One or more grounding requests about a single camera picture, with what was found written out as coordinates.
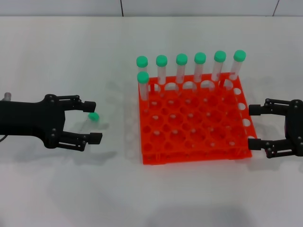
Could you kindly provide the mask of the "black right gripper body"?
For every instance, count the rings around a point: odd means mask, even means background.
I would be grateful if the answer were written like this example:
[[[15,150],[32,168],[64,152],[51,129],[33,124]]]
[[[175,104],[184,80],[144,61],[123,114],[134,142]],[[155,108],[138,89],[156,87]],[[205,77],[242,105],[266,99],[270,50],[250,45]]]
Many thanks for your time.
[[[284,156],[303,156],[303,102],[299,99],[283,101],[287,106],[285,115],[285,138],[291,141],[291,151],[285,152]]]

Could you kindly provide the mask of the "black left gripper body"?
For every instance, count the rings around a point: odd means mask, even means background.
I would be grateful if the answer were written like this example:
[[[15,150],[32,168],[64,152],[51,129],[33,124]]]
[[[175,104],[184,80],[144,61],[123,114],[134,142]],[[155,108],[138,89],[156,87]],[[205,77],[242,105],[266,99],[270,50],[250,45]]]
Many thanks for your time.
[[[0,134],[7,136],[33,136],[44,146],[52,148],[52,132],[63,131],[65,110],[56,95],[47,94],[36,103],[0,101]]]

